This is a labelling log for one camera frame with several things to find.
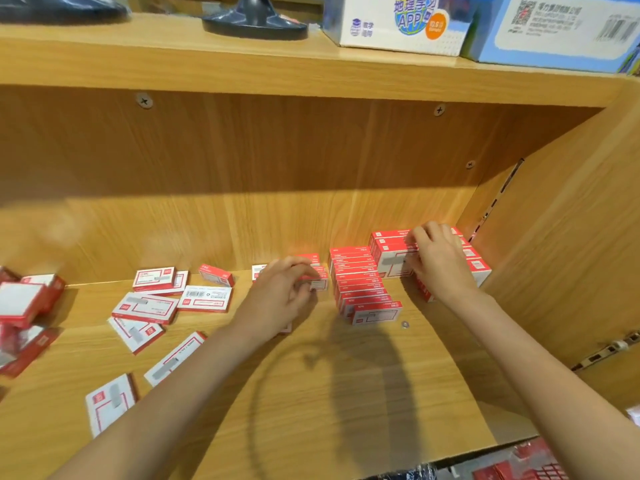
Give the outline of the person's right hand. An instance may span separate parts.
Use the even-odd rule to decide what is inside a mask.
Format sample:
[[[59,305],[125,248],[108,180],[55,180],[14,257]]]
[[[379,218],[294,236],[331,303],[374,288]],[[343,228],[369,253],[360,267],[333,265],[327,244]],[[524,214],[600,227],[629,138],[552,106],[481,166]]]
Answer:
[[[418,255],[428,259],[428,291],[437,301],[452,308],[481,295],[468,268],[457,236],[451,227],[435,221],[417,226],[407,239],[418,247]]]

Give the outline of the person's left hand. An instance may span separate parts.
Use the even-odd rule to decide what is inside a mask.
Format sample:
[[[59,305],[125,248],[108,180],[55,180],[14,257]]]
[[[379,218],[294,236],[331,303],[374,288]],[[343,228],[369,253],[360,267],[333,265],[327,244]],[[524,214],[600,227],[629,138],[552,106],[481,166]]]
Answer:
[[[284,300],[280,288],[281,259],[270,262],[261,270],[234,317],[259,344],[279,334],[309,302]]]

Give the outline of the red staple packet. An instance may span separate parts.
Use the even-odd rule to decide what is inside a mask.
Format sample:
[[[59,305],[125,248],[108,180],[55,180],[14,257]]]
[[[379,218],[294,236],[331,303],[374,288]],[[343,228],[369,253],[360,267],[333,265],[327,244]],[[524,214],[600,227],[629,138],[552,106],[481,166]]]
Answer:
[[[300,283],[309,283],[311,290],[327,290],[329,274],[324,266],[312,265],[317,276],[304,275],[298,279]]]
[[[407,264],[407,257],[416,254],[416,244],[407,244],[400,241],[377,241],[372,249],[372,257],[377,263],[377,270],[381,278],[400,278],[409,276],[413,270]]]

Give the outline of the person's right forearm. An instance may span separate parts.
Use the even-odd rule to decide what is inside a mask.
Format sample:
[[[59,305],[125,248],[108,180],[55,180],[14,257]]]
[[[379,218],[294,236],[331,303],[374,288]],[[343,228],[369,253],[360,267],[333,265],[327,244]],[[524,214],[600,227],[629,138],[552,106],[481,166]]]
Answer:
[[[439,294],[494,359],[571,480],[640,480],[640,428],[475,287]]]

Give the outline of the person's left forearm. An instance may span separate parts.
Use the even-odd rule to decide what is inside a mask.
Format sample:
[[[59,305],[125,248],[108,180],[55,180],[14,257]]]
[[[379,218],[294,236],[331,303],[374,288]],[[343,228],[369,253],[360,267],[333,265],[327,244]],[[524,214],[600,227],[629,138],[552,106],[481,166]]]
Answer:
[[[153,480],[224,380],[290,322],[236,313],[49,480]]]

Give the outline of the stack of red staple boxes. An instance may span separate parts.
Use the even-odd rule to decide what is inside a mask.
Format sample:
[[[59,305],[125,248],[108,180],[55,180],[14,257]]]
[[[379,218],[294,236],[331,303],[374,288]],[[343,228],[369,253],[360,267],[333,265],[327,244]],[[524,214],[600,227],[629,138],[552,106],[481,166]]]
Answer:
[[[411,244],[408,243],[406,236],[410,233],[410,230],[393,230],[393,231],[380,231],[380,232],[373,232],[370,236],[369,239],[369,252],[372,256],[372,249],[375,245],[375,243],[377,241],[382,240],[382,242],[385,242],[386,240],[393,240],[393,241],[400,241],[400,239],[402,239],[405,243],[407,244]],[[478,254],[478,252],[475,250],[475,248],[473,248],[473,246],[471,245],[471,243],[468,242],[468,240],[466,240],[466,238],[463,236],[463,234],[459,231],[459,229],[457,229],[456,227],[451,227],[451,233],[455,236],[457,236],[457,238],[460,240],[461,242],[461,248],[463,253],[465,254],[465,259],[467,261],[467,265],[476,281],[476,285],[478,287],[480,287],[483,282],[485,281],[485,279],[487,279],[487,277],[489,277],[489,275],[492,273],[492,268],[484,261],[484,259],[480,256],[480,254]],[[425,299],[427,301],[434,301],[435,298],[433,297],[433,295],[430,293],[430,291],[428,291],[427,287],[425,286],[425,284],[421,283],[416,275],[414,274],[414,272],[411,274],[414,275],[418,288],[420,289],[422,295],[425,297]]]

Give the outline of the row of upright staple boxes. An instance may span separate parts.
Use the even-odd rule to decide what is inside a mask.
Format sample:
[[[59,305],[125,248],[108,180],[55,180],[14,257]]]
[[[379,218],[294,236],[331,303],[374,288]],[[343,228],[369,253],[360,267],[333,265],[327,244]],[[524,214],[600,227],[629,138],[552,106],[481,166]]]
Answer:
[[[403,304],[389,294],[368,248],[331,248],[328,263],[335,304],[348,323],[377,324],[399,318]]]

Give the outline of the wooden shelf unit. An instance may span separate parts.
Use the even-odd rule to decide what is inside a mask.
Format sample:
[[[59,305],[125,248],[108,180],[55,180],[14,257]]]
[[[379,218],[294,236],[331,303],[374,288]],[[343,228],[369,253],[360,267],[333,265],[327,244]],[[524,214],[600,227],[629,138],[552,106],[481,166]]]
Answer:
[[[158,359],[228,322],[180,314],[130,354],[106,318],[137,269],[233,270],[236,308],[252,264],[325,260],[430,218],[472,232],[522,158],[474,239],[484,288],[573,366],[640,329],[639,81],[342,49],[320,31],[233,39],[183,16],[0,25],[0,265],[69,284],[60,337],[0,379],[0,480],[44,480],[91,440],[85,394],[129,372],[145,395]],[[171,479],[351,480],[533,435],[441,304],[388,288],[400,318],[361,328],[320,293],[230,377]]]

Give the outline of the dark blue packet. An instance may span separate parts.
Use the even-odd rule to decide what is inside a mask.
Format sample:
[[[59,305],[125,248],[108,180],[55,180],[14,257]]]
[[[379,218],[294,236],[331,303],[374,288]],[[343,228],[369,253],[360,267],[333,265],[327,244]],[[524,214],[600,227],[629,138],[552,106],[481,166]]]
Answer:
[[[432,463],[421,463],[408,470],[398,471],[395,480],[438,480],[437,468]]]

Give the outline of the red goods below shelf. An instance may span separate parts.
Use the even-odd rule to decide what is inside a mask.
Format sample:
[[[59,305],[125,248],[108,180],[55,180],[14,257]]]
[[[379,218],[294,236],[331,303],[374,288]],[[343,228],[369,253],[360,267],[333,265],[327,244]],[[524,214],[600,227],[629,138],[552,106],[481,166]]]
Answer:
[[[473,480],[569,480],[541,437],[516,445],[506,460],[472,473]]]

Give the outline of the white blue printed carton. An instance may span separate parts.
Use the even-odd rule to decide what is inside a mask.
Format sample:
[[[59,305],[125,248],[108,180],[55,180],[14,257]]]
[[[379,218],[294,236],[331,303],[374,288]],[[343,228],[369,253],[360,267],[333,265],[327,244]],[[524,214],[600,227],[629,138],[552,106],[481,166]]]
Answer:
[[[324,33],[339,47],[458,57],[487,0],[324,0]]]

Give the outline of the black round stand base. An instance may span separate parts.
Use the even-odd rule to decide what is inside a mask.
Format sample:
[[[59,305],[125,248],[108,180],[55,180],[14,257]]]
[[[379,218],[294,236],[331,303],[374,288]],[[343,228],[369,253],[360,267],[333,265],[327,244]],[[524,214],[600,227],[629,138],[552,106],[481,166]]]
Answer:
[[[238,0],[233,8],[202,18],[207,32],[233,38],[297,41],[308,38],[308,24],[277,14],[270,0]]]

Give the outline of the light blue labelled carton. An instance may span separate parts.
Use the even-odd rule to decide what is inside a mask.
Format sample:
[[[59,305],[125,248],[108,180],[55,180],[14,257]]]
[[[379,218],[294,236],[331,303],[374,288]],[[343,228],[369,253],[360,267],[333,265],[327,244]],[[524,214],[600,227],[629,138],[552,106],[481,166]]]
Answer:
[[[640,0],[479,0],[460,56],[477,63],[628,73]]]

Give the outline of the black curved object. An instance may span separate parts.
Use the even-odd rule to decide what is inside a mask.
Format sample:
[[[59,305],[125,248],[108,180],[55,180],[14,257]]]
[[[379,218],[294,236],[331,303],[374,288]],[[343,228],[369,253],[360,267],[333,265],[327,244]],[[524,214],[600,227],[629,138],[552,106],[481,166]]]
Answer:
[[[130,10],[116,0],[0,0],[0,23],[99,25],[123,22]]]

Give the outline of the slotted metal shelf rail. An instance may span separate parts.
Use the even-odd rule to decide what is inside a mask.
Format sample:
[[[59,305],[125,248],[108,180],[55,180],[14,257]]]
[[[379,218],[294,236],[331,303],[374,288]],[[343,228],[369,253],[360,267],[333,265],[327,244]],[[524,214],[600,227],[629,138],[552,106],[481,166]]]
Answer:
[[[502,197],[502,195],[506,192],[508,186],[510,185],[511,181],[513,180],[513,178],[516,176],[519,168],[523,165],[525,159],[519,159],[517,161],[517,163],[514,165],[514,167],[512,168],[512,170],[510,171],[510,173],[508,174],[508,176],[506,177],[505,181],[502,183],[502,185],[500,186],[499,191],[497,192],[497,194],[495,195],[494,199],[492,199],[491,203],[489,204],[489,206],[487,207],[487,209],[484,211],[484,214],[482,215],[482,217],[480,218],[478,224],[476,225],[473,233],[470,235],[469,237],[469,242],[473,242],[474,239],[476,238],[476,235],[478,233],[478,231],[481,229],[481,227],[484,225],[484,223],[486,222],[487,218],[489,217],[489,215],[492,213],[492,210],[495,208],[496,204],[498,203],[498,201],[500,200],[500,198]]]
[[[605,359],[624,353],[630,350],[632,346],[640,344],[640,330],[633,331],[622,339],[614,340],[604,348],[585,357],[581,362],[571,367],[572,372],[583,371],[592,365],[602,362]]]

